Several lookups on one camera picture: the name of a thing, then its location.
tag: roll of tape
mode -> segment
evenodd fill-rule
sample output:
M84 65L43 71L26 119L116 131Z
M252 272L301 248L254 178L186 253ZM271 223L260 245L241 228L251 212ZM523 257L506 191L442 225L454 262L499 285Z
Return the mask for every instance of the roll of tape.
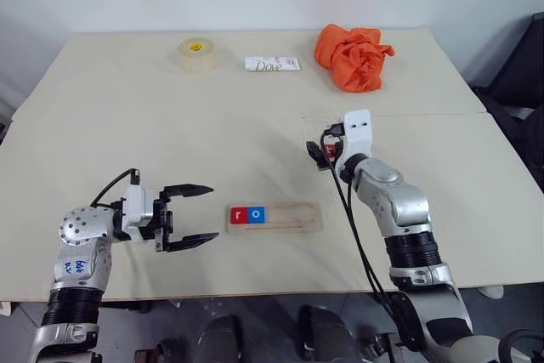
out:
M213 43L204 37L193 37L179 44L179 63L187 71L206 72L217 65Z

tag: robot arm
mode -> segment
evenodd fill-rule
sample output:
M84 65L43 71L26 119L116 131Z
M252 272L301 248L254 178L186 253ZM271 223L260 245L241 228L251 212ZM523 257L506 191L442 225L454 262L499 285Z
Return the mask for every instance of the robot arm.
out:
M116 182L131 175L124 197L110 205L99 198ZM90 349L98 341L97 325L102 295L111 271L111 244L155 240L158 252L180 251L215 238L218 233L191 235L170 242L173 215L167 210L172 196L198 196L213 191L206 186L180 184L165 187L158 198L139 185L139 171L129 169L107 186L91 206L68 212L59 227L60 250L48 309L37 330L30 363L100 363Z
M399 288L386 299L403 344L431 363L498 362L499 341L473 336L461 294L433 237L427 197L407 184L399 171L371 157L370 112L349 112L323 135L323 157L307 144L310 155L318 167L330 165L336 178L354 189L373 211L385 240L389 276ZM326 135L340 138L333 165L324 157ZM513 357L516 362L530 361L518 351Z

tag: beige table surface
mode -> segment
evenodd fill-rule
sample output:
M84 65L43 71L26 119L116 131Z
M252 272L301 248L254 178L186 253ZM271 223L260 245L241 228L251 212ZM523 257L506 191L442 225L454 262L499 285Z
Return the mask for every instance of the beige table surface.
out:
M209 33L219 66L207 74L176 66L185 34L72 37L0 146L0 299L47 299L61 216L127 167L156 190L215 188L171 203L175 238L223 234L176 253L116 244L106 299L369 290L331 177L304 146L321 122L360 108L374 116L375 156L428 194L441 255L460 286L544 281L542 194L430 32L384 31L398 55L388 59L384 89L362 95L336 90L312 61L315 35ZM260 54L297 56L303 70L244 72L243 57ZM230 203L291 200L318 201L325 228L224 233ZM354 211L393 289L374 218L362 204Z

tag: blue block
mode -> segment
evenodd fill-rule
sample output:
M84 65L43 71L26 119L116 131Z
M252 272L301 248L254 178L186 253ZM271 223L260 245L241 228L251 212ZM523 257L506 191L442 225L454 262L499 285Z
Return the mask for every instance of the blue block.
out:
M249 224L264 223L264 207L249 207Z

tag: orange cloth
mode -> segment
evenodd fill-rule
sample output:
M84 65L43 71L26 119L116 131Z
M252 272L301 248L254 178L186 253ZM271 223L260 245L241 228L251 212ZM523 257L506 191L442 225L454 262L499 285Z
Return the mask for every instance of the orange cloth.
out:
M315 44L314 58L332 69L332 80L349 93L364 93L382 86L385 54L394 55L393 47L380 44L378 29L344 30L328 25Z

